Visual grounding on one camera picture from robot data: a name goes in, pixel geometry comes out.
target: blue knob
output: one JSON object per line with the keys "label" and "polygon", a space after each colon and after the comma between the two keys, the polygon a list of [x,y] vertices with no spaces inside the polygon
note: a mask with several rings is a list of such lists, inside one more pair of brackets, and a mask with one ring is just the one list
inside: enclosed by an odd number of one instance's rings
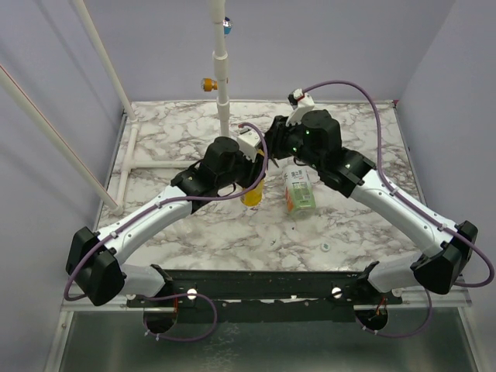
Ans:
{"label": "blue knob", "polygon": [[232,24],[231,19],[227,17],[224,18],[224,35],[229,35],[231,28],[233,27]]}

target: yellow container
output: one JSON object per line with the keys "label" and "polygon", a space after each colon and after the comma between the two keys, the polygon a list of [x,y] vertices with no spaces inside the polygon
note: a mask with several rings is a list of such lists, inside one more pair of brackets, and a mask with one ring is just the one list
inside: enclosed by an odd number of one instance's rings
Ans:
{"label": "yellow container", "polygon": [[241,202],[247,207],[254,207],[255,205],[258,205],[262,201],[264,182],[265,180],[260,181],[260,183],[252,191],[248,191],[245,195],[243,195],[241,197]]}

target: orange knob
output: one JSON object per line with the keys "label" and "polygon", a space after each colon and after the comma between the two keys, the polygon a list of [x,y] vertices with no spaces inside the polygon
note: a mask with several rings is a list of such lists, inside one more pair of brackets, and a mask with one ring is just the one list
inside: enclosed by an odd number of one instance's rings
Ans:
{"label": "orange knob", "polygon": [[201,81],[201,89],[203,91],[216,91],[217,90],[217,81],[212,80],[210,78],[205,78]]}

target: cable clip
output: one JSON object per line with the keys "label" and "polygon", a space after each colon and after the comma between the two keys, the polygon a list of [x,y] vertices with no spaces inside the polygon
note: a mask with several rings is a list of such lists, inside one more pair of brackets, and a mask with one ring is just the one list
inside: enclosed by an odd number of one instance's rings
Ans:
{"label": "cable clip", "polygon": [[398,190],[399,190],[399,189],[400,189],[399,187],[394,188],[394,190],[391,190],[391,191],[389,192],[389,195],[390,195],[390,196],[394,196],[394,194],[396,194],[396,193],[398,192]]}

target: screw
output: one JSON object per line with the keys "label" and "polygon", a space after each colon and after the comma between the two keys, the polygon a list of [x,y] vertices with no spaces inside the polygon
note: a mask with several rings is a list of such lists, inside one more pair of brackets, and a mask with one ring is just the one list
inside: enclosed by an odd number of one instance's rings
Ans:
{"label": "screw", "polygon": [[341,288],[338,288],[338,287],[334,287],[332,290],[331,290],[331,294],[334,298],[341,298],[341,296],[343,296],[343,291],[341,291]]}
{"label": "screw", "polygon": [[403,293],[403,290],[401,288],[395,288],[391,291],[393,296],[395,297],[401,297],[401,294]]}

